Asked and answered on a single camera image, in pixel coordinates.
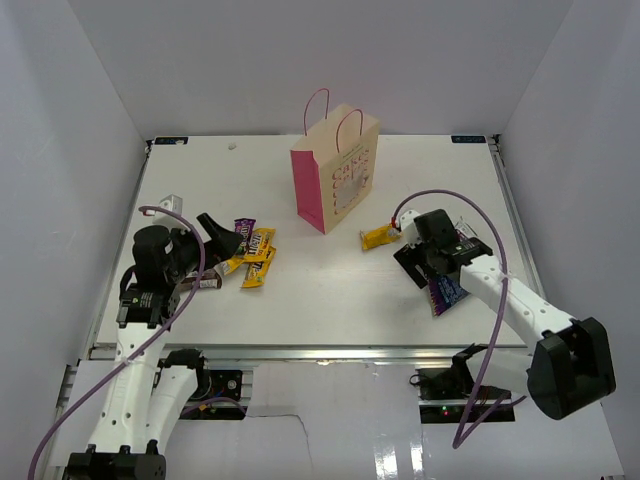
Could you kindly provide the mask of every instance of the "white wall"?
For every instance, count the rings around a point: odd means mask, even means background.
[[[603,402],[640,478],[640,2],[575,2],[504,134],[507,172],[553,302],[610,336]]]
[[[501,132],[571,5],[69,1],[145,138],[299,132],[323,86],[387,132]]]
[[[25,478],[106,287],[144,143],[66,0],[0,0],[0,478]]]

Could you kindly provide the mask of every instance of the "table surface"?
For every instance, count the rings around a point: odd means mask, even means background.
[[[185,145],[153,146],[136,209],[173,193],[184,199],[189,219],[208,212],[233,228],[235,218],[249,217],[277,230],[278,252],[266,284],[241,289],[243,266],[224,278],[221,290],[198,292],[168,345],[457,347],[487,341],[495,321],[488,307],[467,298],[434,318],[427,292],[393,258],[401,243],[363,252],[359,232],[389,222],[398,203],[417,190],[455,190],[485,209],[503,238],[512,274],[527,283],[488,145],[453,144],[448,136],[380,136],[372,192],[325,236],[296,214],[289,148],[298,138],[190,137]],[[433,195],[409,207],[444,208],[495,248],[479,215],[458,199]],[[133,264],[133,234],[148,224],[133,213],[97,344],[115,342],[118,283]],[[499,345],[522,341],[505,325]]]

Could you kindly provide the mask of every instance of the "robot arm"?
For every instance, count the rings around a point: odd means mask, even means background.
[[[177,200],[170,196],[161,205],[176,211],[172,207]],[[220,227],[207,214],[197,218],[211,237],[204,244],[205,269],[235,254],[241,235]],[[116,366],[128,361],[174,315],[180,301],[177,287],[200,262],[194,234],[176,228],[171,220],[158,215],[154,225],[134,235],[135,266],[121,282]],[[132,273],[136,279],[129,285]],[[198,350],[174,351],[160,360],[169,334],[161,335],[111,381],[86,451],[69,458],[66,473],[70,478],[165,478],[163,452],[169,435],[189,398],[209,388]]]
[[[407,245],[395,258],[420,288],[429,277],[447,275],[498,310],[503,274],[488,246],[459,238],[444,210],[410,210],[399,221]],[[576,320],[510,278],[504,321],[532,357],[494,351],[483,383],[529,395],[556,420],[615,390],[607,333],[594,318]],[[463,390],[477,378],[485,354],[486,346],[472,345],[453,358],[452,373]]]

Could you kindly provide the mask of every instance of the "bag handle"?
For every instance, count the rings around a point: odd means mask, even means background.
[[[311,95],[311,98],[309,99],[309,101],[307,101],[307,106],[304,107],[304,118],[302,119],[302,124],[304,125],[304,136],[307,136],[307,110],[309,110],[309,104],[311,103],[311,100],[313,100],[313,97],[315,97],[318,93],[322,92],[322,91],[327,92],[327,106],[324,109],[324,119],[327,119],[327,115],[329,115],[329,89],[328,88],[319,88],[318,90],[315,91],[315,93],[313,95]]]
[[[340,145],[338,145],[338,134],[340,133],[340,127],[342,127],[342,122],[344,122],[347,119],[347,117],[354,112],[360,113],[360,136],[362,136],[362,124],[364,123],[364,113],[362,113],[362,110],[360,110],[359,108],[354,108],[349,113],[347,113],[344,117],[342,117],[342,120],[340,120],[340,123],[338,124],[338,128],[336,129],[336,150],[338,150],[338,153],[340,153]]]

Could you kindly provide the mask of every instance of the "paper bag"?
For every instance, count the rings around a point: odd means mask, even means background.
[[[307,130],[313,97],[327,92],[325,117]],[[304,132],[291,149],[298,215],[329,233],[371,191],[380,121],[347,104],[329,112],[329,90],[307,102]]]

